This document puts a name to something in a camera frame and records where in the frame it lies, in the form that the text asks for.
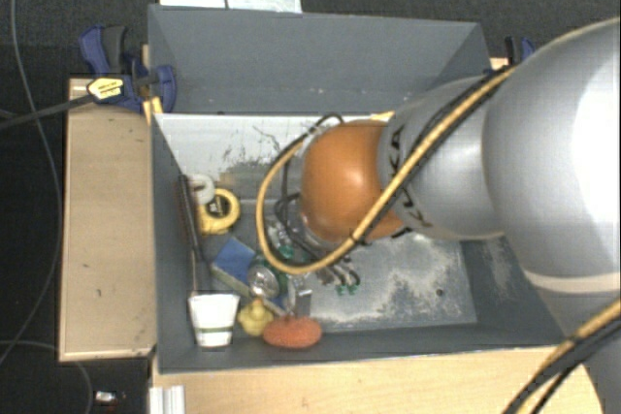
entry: blue clamp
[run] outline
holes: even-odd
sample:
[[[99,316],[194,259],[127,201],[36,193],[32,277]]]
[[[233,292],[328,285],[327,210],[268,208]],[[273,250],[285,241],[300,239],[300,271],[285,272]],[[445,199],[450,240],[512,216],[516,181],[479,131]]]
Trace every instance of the blue clamp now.
[[[78,39],[82,58],[94,77],[119,75],[123,79],[122,95],[98,103],[112,104],[142,113],[145,97],[140,94],[139,89],[157,84],[163,111],[171,112],[177,100],[177,81],[173,68],[169,65],[157,66],[155,75],[150,74],[139,57],[124,52],[126,31],[124,26],[105,27],[95,24]]]

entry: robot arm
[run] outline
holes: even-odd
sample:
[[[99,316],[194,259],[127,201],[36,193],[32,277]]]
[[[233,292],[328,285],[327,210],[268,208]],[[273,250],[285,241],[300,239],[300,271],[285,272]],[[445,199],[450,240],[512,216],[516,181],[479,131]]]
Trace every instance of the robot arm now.
[[[304,156],[301,217],[338,248],[310,267],[275,266],[314,271],[402,225],[437,239],[504,234],[570,334],[619,299],[619,67],[617,18],[562,37],[502,75],[432,90],[385,125],[341,124],[318,135]],[[258,208],[269,252],[262,216]],[[619,339],[587,362],[607,413],[621,412],[619,364]]]

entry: gray bin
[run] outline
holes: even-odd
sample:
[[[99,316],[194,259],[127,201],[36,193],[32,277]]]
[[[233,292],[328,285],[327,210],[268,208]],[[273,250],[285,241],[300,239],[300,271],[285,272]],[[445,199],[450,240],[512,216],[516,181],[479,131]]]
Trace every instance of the gray bin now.
[[[148,29],[150,65],[172,64],[179,83],[176,115],[157,116],[152,125],[163,373],[445,354],[562,338],[503,239],[447,243],[411,236],[392,248],[389,240],[356,249],[352,259],[363,278],[356,296],[339,300],[329,294],[333,289],[315,288],[313,312],[325,318],[326,333],[311,349],[278,350],[240,330],[224,350],[200,349],[186,304],[192,268],[175,198],[179,174],[209,173],[227,181],[243,206],[233,235],[254,248],[257,181],[306,120],[327,111],[355,117],[394,109],[439,84],[481,74],[489,56],[473,23],[151,6]],[[275,123],[293,125],[279,126],[284,131],[276,137],[240,153],[244,143],[259,143],[274,132]],[[232,147],[227,160],[223,143]],[[207,257],[225,241],[207,239]],[[404,269],[399,284],[382,284],[379,253],[385,270],[391,258]],[[433,271],[439,276],[430,282],[426,275]],[[383,313],[354,315],[352,309],[384,294],[390,295]],[[334,319],[339,314],[341,321]]]

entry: white cup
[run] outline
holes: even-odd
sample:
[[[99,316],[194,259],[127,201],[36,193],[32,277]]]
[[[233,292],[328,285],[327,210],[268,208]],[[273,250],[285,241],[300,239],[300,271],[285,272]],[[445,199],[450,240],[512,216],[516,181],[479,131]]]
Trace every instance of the white cup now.
[[[203,294],[187,301],[196,342],[201,347],[223,347],[231,343],[239,295]]]

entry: yellow tape roll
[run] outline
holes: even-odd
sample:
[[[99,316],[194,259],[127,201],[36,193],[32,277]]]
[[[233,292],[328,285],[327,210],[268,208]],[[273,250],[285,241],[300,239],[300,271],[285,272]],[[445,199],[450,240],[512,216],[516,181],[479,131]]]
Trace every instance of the yellow tape roll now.
[[[240,201],[228,190],[216,188],[213,200],[198,206],[201,235],[223,235],[240,218]]]

